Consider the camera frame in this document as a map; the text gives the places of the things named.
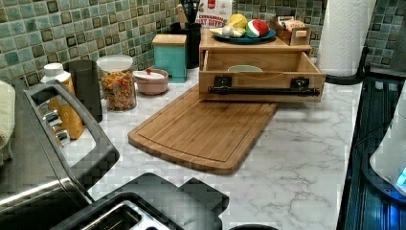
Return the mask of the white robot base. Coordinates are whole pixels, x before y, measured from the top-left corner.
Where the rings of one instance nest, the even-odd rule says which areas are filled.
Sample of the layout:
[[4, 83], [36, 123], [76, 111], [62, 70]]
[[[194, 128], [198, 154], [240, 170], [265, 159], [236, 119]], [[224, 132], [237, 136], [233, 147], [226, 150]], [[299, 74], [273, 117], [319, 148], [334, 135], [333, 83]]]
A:
[[383, 195], [405, 204], [406, 117], [405, 85], [382, 141], [367, 158], [364, 175]]

